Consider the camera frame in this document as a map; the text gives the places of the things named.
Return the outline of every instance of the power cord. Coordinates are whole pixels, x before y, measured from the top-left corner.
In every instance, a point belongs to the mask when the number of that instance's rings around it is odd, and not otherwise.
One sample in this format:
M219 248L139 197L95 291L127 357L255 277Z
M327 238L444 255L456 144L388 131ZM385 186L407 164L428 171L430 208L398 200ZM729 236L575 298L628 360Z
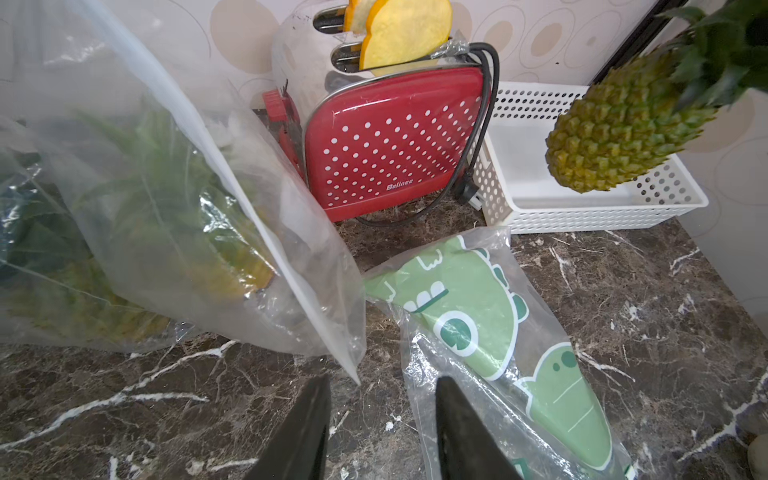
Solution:
M368 227L401 227L413 222L414 220L418 220L419 218L434 210L435 207L437 207L438 204L445 198L445 196L453 190L453 187L456 184L460 173L462 172L462 167L465 164L468 166L465 170L464 177L460 180L460 188L457 189L458 195L465 197L464 192L467 191L467 186L473 185L472 171L475 168L478 153L482 147L482 139L485 137L485 132L488 130L488 123L490 122L491 116L493 115L493 106L496 100L496 91L498 90L499 60L496 49L493 48L492 45L485 42L475 42L469 44L469 52L471 54L477 55L480 60L480 66L483 75L482 100L478 110L478 120L475 121L475 126L472 128L472 132L467 139L467 145L464 147L461 158L456 163L456 168L454 169L453 175L448 181L448 184L445 185L445 188L442 189L440 195L438 195L437 198L435 198L429 205L422 208L410 217L404 218L402 220L395 220L393 222L380 222L367 220L363 217L357 217L357 221L363 225ZM488 65L488 58L486 53L491 56L493 72L491 72L490 66ZM470 151L472 152L472 159L467 163L467 157L469 156Z

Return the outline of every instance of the brand logo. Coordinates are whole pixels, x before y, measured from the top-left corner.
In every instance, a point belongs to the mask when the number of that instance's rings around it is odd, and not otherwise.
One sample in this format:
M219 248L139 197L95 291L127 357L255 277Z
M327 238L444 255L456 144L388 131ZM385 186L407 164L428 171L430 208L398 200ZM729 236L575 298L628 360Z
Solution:
M395 190L396 188L404 187L405 185L410 185L413 183L413 179L408 180L406 182L397 182L396 184L389 184L386 186L387 190Z

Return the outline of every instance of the bread slice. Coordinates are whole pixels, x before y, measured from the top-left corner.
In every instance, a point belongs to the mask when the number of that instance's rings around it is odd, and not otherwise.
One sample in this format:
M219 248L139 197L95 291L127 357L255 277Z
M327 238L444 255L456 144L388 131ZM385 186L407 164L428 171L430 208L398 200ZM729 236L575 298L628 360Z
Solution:
M360 68L427 55L448 40L452 21L449 0L376 0L366 22Z
M376 0L349 0L344 12L344 31L366 33L366 21L374 3Z

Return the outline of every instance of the pineapple crown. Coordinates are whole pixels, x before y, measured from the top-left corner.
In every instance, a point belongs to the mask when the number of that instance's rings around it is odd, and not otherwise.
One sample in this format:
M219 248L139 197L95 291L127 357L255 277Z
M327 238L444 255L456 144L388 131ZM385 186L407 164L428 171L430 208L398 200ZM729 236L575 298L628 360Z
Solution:
M676 110L732 104L748 88L768 92L768 0L732 0L708 16L693 6L661 16L690 23L660 48L676 57Z

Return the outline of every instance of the toaster slot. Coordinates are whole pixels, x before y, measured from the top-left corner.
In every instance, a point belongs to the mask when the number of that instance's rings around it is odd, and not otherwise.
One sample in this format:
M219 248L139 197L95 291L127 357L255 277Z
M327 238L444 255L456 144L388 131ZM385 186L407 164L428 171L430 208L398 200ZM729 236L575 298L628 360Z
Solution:
M335 48L331 53L333 67L344 73L357 73L360 71L361 50L362 43L350 43Z
M346 7L334 7L323 10L312 21L315 30L333 35L344 31L344 12Z

